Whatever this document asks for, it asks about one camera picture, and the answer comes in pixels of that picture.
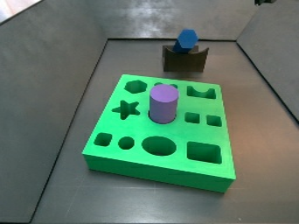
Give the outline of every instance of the circular hole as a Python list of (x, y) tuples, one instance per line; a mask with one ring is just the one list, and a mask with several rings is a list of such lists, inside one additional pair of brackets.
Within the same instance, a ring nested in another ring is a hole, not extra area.
[(174, 141), (163, 136), (150, 136), (143, 141), (143, 147), (148, 153), (156, 156), (170, 156), (176, 150)]
[(120, 149), (130, 150), (135, 146), (135, 139), (131, 136), (124, 136), (119, 140), (118, 145)]

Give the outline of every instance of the gray wall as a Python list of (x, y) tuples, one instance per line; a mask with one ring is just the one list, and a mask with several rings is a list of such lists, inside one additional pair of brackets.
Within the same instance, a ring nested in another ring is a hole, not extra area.
[(299, 1), (263, 4), (238, 43), (299, 121)]
[(200, 39), (236, 40), (258, 7), (254, 0), (94, 0), (110, 38), (175, 39), (184, 28)]
[(107, 38), (82, 0), (0, 26), (0, 222), (28, 222)]

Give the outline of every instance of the black stand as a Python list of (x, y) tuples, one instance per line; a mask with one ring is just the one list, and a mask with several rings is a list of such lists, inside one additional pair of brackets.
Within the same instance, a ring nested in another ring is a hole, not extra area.
[(166, 72), (203, 72), (210, 48), (199, 52), (195, 46), (188, 53), (174, 52), (172, 45), (163, 46), (163, 70)]

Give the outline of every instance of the blue hexagonal block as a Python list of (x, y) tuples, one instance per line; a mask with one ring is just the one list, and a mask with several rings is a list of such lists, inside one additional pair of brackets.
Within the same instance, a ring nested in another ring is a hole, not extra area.
[(172, 50), (176, 53), (187, 53), (195, 46), (199, 38), (195, 30), (184, 29), (176, 39)]

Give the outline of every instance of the square hole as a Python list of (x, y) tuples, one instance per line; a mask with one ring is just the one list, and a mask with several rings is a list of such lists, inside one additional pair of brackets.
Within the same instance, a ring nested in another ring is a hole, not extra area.
[(99, 146), (108, 146), (112, 140), (112, 135), (108, 133), (99, 133), (94, 144)]
[(187, 112), (184, 114), (184, 121), (187, 123), (200, 123), (200, 115), (195, 114), (195, 113), (191, 113), (191, 112)]
[(207, 124), (211, 126), (220, 127), (222, 126), (220, 117), (216, 115), (207, 115)]
[(220, 147), (208, 143), (187, 143), (187, 158), (191, 160), (220, 164)]

